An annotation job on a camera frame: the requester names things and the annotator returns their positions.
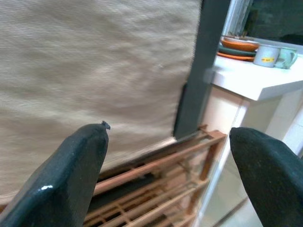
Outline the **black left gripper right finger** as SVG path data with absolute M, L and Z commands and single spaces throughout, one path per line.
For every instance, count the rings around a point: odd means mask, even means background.
M 282 141 L 232 128 L 230 148 L 245 191 L 265 227 L 303 225 L 303 161 Z

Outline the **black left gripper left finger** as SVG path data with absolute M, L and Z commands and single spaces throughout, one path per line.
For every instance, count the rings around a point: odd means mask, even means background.
M 0 215 L 2 227 L 81 227 L 107 147 L 103 121 L 84 125 L 39 166 Z

